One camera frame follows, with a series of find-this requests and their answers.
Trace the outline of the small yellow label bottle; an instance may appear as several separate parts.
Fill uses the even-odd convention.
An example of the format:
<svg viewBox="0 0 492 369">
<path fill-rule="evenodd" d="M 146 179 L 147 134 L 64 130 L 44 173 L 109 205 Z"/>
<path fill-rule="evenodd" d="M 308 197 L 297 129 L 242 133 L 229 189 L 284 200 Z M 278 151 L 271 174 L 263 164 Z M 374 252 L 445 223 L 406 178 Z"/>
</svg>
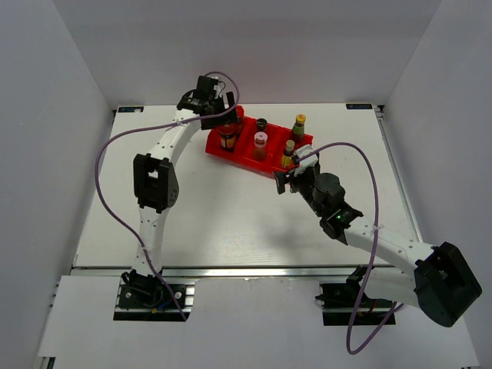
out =
<svg viewBox="0 0 492 369">
<path fill-rule="evenodd" d="M 289 169 L 292 164 L 292 158 L 294 155 L 295 142 L 291 139 L 287 140 L 281 156 L 280 167 L 282 169 Z"/>
</svg>

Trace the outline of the red lid sauce jar front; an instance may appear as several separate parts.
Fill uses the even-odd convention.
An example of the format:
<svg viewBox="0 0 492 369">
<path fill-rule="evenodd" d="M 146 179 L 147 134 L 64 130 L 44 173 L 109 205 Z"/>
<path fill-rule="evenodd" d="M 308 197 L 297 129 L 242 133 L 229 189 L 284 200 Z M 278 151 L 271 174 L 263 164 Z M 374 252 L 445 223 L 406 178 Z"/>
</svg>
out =
<svg viewBox="0 0 492 369">
<path fill-rule="evenodd" d="M 241 136 L 241 133 L 243 131 L 243 120 L 244 120 L 244 109 L 242 106 L 237 105 L 235 108 L 236 115 L 237 115 L 237 122 L 236 122 L 236 137 L 239 138 Z"/>
</svg>

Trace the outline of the red lid sauce jar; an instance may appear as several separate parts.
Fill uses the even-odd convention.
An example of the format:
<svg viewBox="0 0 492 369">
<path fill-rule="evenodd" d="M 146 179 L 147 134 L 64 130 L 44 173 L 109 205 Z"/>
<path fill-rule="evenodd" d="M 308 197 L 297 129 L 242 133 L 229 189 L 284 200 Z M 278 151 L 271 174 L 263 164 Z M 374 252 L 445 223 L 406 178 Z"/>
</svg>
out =
<svg viewBox="0 0 492 369">
<path fill-rule="evenodd" d="M 237 125 L 228 124 L 218 127 L 221 148 L 225 151 L 233 151 L 237 141 Z"/>
<path fill-rule="evenodd" d="M 243 120 L 244 120 L 244 109 L 242 106 L 237 105 L 235 108 L 236 115 L 237 115 L 237 122 L 236 122 L 236 137 L 239 138 L 241 136 L 241 133 L 243 131 Z"/>
</svg>

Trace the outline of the pink cap spice jar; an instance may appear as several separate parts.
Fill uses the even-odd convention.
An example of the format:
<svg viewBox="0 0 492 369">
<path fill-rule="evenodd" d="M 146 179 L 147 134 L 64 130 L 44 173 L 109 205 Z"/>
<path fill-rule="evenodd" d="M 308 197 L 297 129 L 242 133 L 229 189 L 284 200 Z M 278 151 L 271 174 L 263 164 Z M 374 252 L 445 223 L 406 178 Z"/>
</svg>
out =
<svg viewBox="0 0 492 369">
<path fill-rule="evenodd" d="M 264 161 L 268 155 L 268 135 L 265 132 L 257 132 L 254 135 L 254 148 L 252 158 L 255 161 Z"/>
</svg>

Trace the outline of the yellow cap sauce bottle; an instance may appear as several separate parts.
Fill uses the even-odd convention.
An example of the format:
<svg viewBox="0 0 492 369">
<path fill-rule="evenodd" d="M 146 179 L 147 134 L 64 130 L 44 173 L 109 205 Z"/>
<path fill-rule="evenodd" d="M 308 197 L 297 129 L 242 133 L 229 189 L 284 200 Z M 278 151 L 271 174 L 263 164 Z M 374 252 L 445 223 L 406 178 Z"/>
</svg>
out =
<svg viewBox="0 0 492 369">
<path fill-rule="evenodd" d="M 295 117 L 295 123 L 291 129 L 291 140 L 295 143 L 300 143 L 304 139 L 304 126 L 306 122 L 306 116 L 298 114 Z"/>
</svg>

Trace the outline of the black cap spice jar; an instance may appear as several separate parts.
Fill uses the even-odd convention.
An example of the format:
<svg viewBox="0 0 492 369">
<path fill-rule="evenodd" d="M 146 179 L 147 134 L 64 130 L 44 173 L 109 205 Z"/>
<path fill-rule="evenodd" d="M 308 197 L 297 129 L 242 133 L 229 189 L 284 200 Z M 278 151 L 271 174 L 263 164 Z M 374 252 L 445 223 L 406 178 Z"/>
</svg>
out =
<svg viewBox="0 0 492 369">
<path fill-rule="evenodd" d="M 264 119 L 264 118 L 258 118 L 256 120 L 256 129 L 257 129 L 257 132 L 266 132 L 267 127 L 268 127 L 268 122 L 267 122 L 266 119 Z"/>
</svg>

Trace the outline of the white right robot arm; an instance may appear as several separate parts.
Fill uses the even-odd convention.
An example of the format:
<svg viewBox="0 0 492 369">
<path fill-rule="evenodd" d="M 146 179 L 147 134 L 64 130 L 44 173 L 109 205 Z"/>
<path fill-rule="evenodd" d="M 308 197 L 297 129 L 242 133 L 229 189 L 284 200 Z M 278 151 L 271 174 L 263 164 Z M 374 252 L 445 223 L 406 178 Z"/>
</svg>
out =
<svg viewBox="0 0 492 369">
<path fill-rule="evenodd" d="M 385 228 L 376 228 L 362 212 L 345 200 L 340 180 L 322 173 L 315 165 L 299 171 L 274 173 L 278 193 L 289 186 L 319 217 L 323 232 L 353 248 L 375 251 L 378 258 L 399 269 L 385 274 L 380 268 L 347 287 L 348 300 L 363 307 L 373 299 L 398 301 L 420 308 L 432 321 L 451 327 L 481 296 L 482 288 L 455 245 L 440 246 L 405 238 Z"/>
</svg>

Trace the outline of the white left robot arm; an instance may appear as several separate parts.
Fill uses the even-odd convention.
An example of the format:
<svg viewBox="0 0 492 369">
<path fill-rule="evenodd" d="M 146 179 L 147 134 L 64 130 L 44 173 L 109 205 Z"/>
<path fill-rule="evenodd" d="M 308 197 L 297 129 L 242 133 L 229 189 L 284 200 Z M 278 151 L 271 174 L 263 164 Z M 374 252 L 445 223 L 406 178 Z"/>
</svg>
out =
<svg viewBox="0 0 492 369">
<path fill-rule="evenodd" d="M 162 269 L 161 249 L 168 213 L 179 195 L 175 173 L 178 159 L 195 133 L 239 122 L 237 99 L 221 93 L 224 75 L 209 72 L 198 77 L 195 89 L 176 106 L 173 125 L 157 144 L 133 161 L 134 193 L 139 208 L 140 246 L 132 270 L 144 277 Z"/>
</svg>

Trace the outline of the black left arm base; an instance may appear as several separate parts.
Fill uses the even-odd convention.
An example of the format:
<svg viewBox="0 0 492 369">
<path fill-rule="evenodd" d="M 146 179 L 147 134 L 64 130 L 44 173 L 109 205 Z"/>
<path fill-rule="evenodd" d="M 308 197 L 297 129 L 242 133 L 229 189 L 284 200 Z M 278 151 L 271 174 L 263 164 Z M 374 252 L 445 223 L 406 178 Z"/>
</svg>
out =
<svg viewBox="0 0 492 369">
<path fill-rule="evenodd" d="M 113 320 L 185 322 L 193 300 L 193 284 L 171 283 L 166 288 L 153 275 L 126 271 L 121 275 Z"/>
</svg>

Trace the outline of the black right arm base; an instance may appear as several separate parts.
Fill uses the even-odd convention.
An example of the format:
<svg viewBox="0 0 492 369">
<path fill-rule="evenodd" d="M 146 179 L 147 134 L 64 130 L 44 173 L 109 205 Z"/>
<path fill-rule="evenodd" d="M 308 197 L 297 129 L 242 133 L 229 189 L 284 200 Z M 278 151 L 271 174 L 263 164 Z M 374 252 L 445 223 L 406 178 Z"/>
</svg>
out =
<svg viewBox="0 0 492 369">
<path fill-rule="evenodd" d="M 324 326 L 348 326 L 366 271 L 366 266 L 358 266 L 344 283 L 320 284 L 320 293 L 314 299 L 322 309 Z M 393 301 L 373 299 L 363 294 L 354 325 L 379 325 L 393 304 Z"/>
</svg>

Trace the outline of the red three-compartment plastic bin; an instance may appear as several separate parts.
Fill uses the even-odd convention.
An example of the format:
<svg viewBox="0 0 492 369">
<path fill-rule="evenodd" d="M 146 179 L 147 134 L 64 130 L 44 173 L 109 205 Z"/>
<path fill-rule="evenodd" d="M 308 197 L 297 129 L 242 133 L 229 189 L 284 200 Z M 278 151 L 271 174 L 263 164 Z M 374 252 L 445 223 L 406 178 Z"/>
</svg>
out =
<svg viewBox="0 0 492 369">
<path fill-rule="evenodd" d="M 210 131 L 206 153 L 266 175 L 294 167 L 284 154 L 288 140 L 293 138 L 290 128 L 248 117 L 241 106 L 237 113 L 237 123 Z"/>
</svg>

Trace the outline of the blue table corner label left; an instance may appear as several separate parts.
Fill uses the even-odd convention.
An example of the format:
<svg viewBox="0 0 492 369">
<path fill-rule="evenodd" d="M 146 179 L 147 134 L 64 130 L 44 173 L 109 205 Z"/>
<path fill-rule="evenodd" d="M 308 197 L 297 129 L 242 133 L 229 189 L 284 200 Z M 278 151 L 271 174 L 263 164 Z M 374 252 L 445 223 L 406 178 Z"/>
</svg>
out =
<svg viewBox="0 0 492 369">
<path fill-rule="evenodd" d="M 117 113 L 141 113 L 144 111 L 143 106 L 120 106 L 117 110 Z"/>
</svg>

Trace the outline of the blue table corner label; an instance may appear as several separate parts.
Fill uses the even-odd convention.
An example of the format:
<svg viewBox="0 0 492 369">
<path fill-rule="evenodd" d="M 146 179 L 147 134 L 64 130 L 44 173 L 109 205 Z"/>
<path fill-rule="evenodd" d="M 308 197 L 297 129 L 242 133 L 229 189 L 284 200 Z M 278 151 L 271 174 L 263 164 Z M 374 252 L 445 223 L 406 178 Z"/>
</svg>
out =
<svg viewBox="0 0 492 369">
<path fill-rule="evenodd" d="M 372 104 L 368 103 L 347 103 L 346 105 L 347 110 L 372 110 L 373 106 Z"/>
<path fill-rule="evenodd" d="M 120 106 L 117 110 L 117 113 L 141 113 L 144 111 L 143 106 Z"/>
</svg>

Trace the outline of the blue table corner label right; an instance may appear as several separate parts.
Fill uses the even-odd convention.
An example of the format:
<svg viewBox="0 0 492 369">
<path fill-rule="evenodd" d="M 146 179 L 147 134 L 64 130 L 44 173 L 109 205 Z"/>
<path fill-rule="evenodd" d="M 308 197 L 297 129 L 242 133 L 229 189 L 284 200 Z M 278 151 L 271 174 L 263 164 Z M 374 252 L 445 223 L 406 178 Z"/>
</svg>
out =
<svg viewBox="0 0 492 369">
<path fill-rule="evenodd" d="M 347 110 L 372 110 L 373 106 L 372 104 L 368 103 L 347 103 L 346 105 Z"/>
</svg>

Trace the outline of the aluminium right side rail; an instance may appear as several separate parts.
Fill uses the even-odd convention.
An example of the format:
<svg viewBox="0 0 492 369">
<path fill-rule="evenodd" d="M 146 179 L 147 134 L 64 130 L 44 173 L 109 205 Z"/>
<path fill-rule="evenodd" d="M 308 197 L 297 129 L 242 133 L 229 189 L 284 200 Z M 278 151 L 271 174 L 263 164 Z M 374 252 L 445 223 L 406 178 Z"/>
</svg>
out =
<svg viewBox="0 0 492 369">
<path fill-rule="evenodd" d="M 421 231 L 403 181 L 403 172 L 390 140 L 381 107 L 374 108 L 379 147 L 376 177 L 379 198 L 377 256 L 414 278 L 419 261 L 425 261 L 433 249 L 421 240 Z"/>
</svg>

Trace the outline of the aluminium rail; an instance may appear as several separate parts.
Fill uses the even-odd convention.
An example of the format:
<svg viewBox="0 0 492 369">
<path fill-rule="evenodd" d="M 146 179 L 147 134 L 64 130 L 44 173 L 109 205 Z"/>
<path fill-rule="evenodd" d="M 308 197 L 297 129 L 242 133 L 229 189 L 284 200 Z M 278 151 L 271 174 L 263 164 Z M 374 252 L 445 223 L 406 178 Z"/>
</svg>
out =
<svg viewBox="0 0 492 369">
<path fill-rule="evenodd" d="M 377 256 L 414 278 L 419 261 L 425 261 L 433 249 L 421 240 L 421 231 L 403 181 L 403 172 L 390 140 L 381 107 L 374 108 L 379 147 L 376 177 L 379 198 Z"/>
<path fill-rule="evenodd" d="M 344 278 L 348 277 L 355 270 L 355 266 L 348 267 L 328 267 L 328 266 L 300 266 L 300 267 L 169 267 L 162 269 L 162 275 L 166 280 L 171 278 Z M 79 267 L 72 268 L 71 276 L 89 277 L 117 277 L 123 272 L 130 271 L 128 268 L 100 268 L 100 267 Z M 405 275 L 403 271 L 387 265 L 378 265 L 371 272 L 385 271 L 396 275 Z"/>
</svg>

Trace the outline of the aluminium front rail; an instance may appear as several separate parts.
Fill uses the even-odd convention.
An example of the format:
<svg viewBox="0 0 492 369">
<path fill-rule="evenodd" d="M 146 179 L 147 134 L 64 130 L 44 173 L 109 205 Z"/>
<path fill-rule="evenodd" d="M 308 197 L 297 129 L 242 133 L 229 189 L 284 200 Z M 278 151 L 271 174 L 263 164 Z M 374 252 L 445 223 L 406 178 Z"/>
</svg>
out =
<svg viewBox="0 0 492 369">
<path fill-rule="evenodd" d="M 300 266 L 300 267 L 169 267 L 162 269 L 162 275 L 166 280 L 171 278 L 344 278 L 348 277 L 355 270 L 355 266 L 348 267 L 328 267 L 328 266 Z M 71 276 L 89 277 L 117 277 L 123 272 L 130 271 L 128 268 L 100 268 L 100 267 L 79 267 L 72 268 Z M 405 275 L 403 271 L 387 265 L 378 265 L 371 272 L 385 271 L 396 275 Z"/>
</svg>

